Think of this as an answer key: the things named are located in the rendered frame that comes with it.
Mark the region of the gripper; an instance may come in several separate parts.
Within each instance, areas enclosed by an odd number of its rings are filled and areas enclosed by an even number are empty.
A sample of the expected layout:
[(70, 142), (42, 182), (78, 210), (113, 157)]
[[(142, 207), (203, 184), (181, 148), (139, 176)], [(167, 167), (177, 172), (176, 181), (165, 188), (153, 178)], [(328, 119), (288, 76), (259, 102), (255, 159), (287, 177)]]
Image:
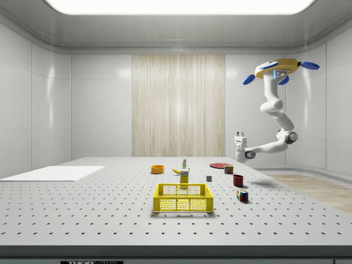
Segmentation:
[(238, 148), (246, 148), (247, 147), (247, 140), (244, 136), (243, 132), (237, 132), (236, 136), (234, 137), (234, 142)]

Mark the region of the yellow basket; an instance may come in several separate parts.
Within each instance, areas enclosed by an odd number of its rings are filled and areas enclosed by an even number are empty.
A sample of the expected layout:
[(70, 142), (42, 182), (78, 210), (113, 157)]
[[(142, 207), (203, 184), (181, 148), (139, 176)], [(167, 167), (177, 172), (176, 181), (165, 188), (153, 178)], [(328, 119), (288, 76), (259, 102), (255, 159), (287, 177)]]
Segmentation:
[(159, 183), (153, 212), (213, 212), (213, 195), (206, 184)]

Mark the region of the drone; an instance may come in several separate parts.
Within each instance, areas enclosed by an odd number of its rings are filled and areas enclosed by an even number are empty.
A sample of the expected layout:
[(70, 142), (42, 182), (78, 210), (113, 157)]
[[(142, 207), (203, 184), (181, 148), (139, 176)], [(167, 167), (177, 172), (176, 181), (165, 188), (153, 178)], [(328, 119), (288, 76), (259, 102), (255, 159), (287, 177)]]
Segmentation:
[(278, 77), (277, 71), (287, 70), (288, 75), (295, 72), (299, 67), (317, 70), (320, 66), (312, 62), (298, 62), (296, 59), (292, 58), (277, 59), (275, 61), (266, 62), (257, 66), (255, 69), (255, 73), (247, 76), (243, 80), (243, 85), (251, 83), (255, 78), (263, 79), (264, 72), (267, 72), (269, 70), (274, 71), (274, 78), (276, 79)]

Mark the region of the white board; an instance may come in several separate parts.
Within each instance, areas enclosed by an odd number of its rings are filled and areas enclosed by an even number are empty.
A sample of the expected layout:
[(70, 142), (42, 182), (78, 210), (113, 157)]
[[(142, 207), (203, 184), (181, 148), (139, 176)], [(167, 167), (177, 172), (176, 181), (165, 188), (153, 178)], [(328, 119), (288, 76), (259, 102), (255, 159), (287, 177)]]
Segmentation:
[(104, 166), (48, 166), (0, 179), (0, 182), (75, 182)]

